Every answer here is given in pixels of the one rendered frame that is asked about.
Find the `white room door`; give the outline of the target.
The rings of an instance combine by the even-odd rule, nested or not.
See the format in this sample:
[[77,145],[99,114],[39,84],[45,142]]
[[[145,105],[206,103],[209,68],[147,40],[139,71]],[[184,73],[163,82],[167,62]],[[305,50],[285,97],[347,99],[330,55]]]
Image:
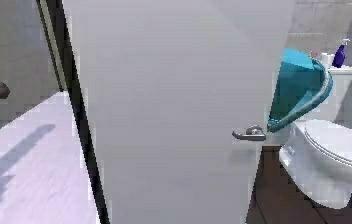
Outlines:
[[111,224],[245,224],[295,0],[62,0]]

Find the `white toilet paper roll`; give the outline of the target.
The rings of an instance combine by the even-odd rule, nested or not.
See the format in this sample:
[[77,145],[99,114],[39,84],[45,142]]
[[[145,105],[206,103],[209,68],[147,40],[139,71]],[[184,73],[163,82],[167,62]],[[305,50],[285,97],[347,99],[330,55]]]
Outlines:
[[328,70],[333,63],[334,54],[322,53],[321,54],[321,63],[326,70]]

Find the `blue spray bottle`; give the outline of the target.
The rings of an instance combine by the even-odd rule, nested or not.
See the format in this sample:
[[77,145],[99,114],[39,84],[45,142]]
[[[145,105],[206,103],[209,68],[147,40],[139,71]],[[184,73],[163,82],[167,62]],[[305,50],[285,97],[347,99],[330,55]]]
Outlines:
[[350,39],[348,38],[344,38],[341,41],[341,45],[339,46],[339,48],[337,49],[334,58],[333,58],[333,62],[332,62],[332,66],[336,67],[336,68],[341,68],[344,61],[345,61],[345,47],[348,45],[348,43],[350,42]]

